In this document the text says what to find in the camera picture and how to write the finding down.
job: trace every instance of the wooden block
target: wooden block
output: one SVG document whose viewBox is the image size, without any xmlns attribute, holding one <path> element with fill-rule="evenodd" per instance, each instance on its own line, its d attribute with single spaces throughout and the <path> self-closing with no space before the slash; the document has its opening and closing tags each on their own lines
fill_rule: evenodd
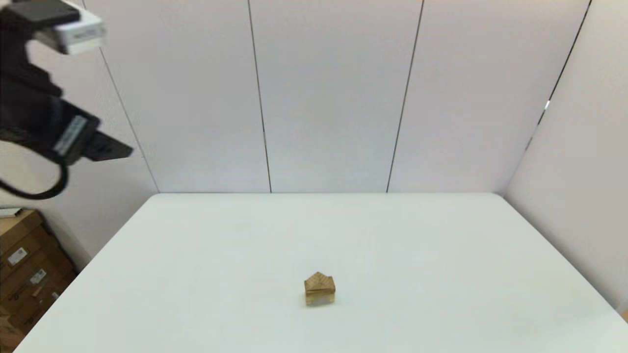
<svg viewBox="0 0 628 353">
<path fill-rule="evenodd" d="M 336 300 L 336 284 L 333 277 L 316 272 L 305 280 L 305 303 L 316 305 L 333 303 Z"/>
</svg>

